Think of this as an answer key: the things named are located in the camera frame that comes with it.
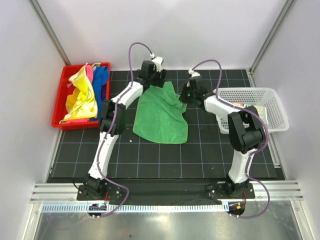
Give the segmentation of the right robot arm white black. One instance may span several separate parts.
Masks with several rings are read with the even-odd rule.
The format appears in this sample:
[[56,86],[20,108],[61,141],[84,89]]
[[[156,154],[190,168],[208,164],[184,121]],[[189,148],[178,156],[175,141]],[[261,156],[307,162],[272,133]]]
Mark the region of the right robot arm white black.
[[237,198],[249,187],[252,160],[266,141],[268,128],[254,106],[240,107],[228,102],[219,97],[218,92],[208,92],[201,85],[202,80],[201,75],[190,76],[183,85],[179,100],[185,104],[195,104],[227,122],[233,158],[223,190],[228,197]]

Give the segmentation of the left aluminium frame post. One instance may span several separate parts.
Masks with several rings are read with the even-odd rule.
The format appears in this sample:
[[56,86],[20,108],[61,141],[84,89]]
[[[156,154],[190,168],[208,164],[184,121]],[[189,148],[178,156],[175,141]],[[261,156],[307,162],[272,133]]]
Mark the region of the left aluminium frame post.
[[43,11],[39,1],[38,0],[29,0],[29,4],[32,6],[36,16],[38,17],[39,21],[41,22],[42,27],[44,28],[45,32],[47,33],[49,39],[51,40],[55,50],[59,54],[63,63],[66,66],[70,66],[71,62],[70,62],[63,46],[61,45],[53,27],[51,26],[45,12]]

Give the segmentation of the green towel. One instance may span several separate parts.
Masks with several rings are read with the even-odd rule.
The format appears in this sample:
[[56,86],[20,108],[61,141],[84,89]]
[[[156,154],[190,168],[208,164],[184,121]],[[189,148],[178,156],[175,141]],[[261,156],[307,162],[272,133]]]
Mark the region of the green towel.
[[171,81],[163,87],[150,86],[139,97],[132,131],[153,143],[186,143],[188,123],[183,114],[187,105],[179,98]]

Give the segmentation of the right aluminium frame post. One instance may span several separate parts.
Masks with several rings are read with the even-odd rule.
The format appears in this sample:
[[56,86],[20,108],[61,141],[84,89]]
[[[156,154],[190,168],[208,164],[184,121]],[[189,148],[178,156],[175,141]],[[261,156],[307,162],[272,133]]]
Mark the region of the right aluminium frame post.
[[266,54],[267,50],[269,49],[269,47],[271,46],[272,42],[274,41],[274,39],[277,36],[277,33],[279,32],[279,30],[281,29],[285,19],[287,18],[287,16],[289,15],[291,9],[293,8],[293,6],[295,5],[296,0],[286,0],[284,2],[284,5],[282,6],[279,14],[277,15],[270,31],[267,34],[266,39],[264,40],[257,56],[255,57],[249,72],[251,75],[254,74],[254,72],[257,70],[260,62],[262,61],[264,55]]

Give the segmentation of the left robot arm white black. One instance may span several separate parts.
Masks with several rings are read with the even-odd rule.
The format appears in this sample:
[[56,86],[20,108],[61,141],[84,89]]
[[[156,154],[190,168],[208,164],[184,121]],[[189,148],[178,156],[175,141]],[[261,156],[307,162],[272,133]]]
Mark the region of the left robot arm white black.
[[99,120],[99,143],[93,163],[79,186],[78,195],[101,200],[107,192],[106,177],[113,148],[126,128],[127,108],[150,86],[162,88],[166,70],[163,58],[155,56],[144,60],[137,71],[137,79],[112,99],[104,100]]

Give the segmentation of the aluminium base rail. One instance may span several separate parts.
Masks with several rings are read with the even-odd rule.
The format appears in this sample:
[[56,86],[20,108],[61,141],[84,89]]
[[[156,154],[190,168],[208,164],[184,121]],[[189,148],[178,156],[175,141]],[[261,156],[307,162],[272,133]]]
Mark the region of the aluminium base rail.
[[[302,201],[304,199],[296,180],[265,180],[272,201]],[[34,186],[30,203],[74,202],[77,189],[71,183],[37,183]]]

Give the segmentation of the blue towel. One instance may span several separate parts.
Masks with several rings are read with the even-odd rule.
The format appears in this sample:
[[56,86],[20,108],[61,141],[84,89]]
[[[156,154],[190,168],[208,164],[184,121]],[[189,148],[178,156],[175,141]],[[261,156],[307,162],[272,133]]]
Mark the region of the blue towel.
[[107,83],[110,75],[109,68],[106,65],[99,66],[95,64],[92,66],[92,70],[93,80],[91,84],[95,95],[95,101],[97,103],[97,117],[90,118],[90,122],[98,121],[100,118],[102,104],[107,96]]

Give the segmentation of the rabbit print towel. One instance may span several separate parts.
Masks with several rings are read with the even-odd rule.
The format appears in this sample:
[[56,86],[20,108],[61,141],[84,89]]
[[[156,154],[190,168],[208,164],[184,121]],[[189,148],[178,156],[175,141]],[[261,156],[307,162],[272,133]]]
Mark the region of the rabbit print towel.
[[247,108],[249,106],[255,107],[259,117],[263,120],[264,124],[266,126],[269,124],[266,107],[264,107],[262,105],[256,105],[256,104],[253,104],[253,103],[250,103],[250,102],[245,102],[245,103],[233,102],[232,104],[235,105],[235,106],[241,107],[241,108]]

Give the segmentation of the aluminium frame post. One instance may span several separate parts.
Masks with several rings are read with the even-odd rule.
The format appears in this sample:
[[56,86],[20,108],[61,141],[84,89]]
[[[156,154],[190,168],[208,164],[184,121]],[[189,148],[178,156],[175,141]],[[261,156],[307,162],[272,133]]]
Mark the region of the aluminium frame post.
[[267,50],[269,49],[269,47],[271,46],[272,42],[274,41],[274,39],[277,36],[277,33],[279,32],[279,30],[281,29],[285,19],[287,18],[287,16],[289,15],[291,9],[293,8],[293,6],[295,5],[296,0],[286,0],[284,2],[284,5],[282,6],[279,14],[277,15],[270,31],[267,34],[266,39],[264,40],[257,56],[255,57],[249,72],[251,75],[254,74],[254,72],[257,70],[260,62],[262,61],[264,55],[266,54]]
[[66,66],[70,66],[71,62],[70,62],[63,46],[61,45],[53,27],[51,26],[45,12],[43,11],[39,1],[38,0],[29,0],[29,4],[32,6],[36,16],[38,17],[39,21],[41,22],[42,27],[44,28],[45,32],[47,33],[49,39],[51,40],[55,50],[59,54],[63,63]]

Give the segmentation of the white perforated plastic basket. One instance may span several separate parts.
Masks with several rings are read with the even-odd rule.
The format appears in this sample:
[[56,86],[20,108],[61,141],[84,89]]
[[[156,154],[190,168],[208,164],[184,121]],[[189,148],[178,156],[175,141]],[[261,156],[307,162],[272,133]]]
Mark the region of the white perforated plastic basket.
[[219,88],[218,96],[230,103],[252,103],[266,107],[268,132],[284,132],[290,127],[286,111],[277,92],[265,87]]

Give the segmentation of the red plastic bin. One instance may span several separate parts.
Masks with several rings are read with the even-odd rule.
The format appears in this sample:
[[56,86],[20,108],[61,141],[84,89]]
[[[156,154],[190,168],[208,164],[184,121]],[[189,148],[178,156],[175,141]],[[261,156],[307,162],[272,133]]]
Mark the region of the red plastic bin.
[[109,78],[106,84],[106,99],[110,97],[110,64],[108,62],[64,67],[52,117],[54,128],[70,131],[92,129],[99,126],[99,120],[89,121],[90,118],[95,118],[98,114],[92,86],[93,65],[108,66]]

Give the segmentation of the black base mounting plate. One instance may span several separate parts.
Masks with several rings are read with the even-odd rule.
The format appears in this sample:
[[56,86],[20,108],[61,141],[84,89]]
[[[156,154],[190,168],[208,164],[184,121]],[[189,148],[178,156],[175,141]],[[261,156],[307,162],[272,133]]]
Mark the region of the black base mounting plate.
[[210,205],[222,201],[249,201],[256,197],[253,184],[232,192],[222,178],[115,178],[83,181],[77,187],[78,201],[104,201],[126,205]]

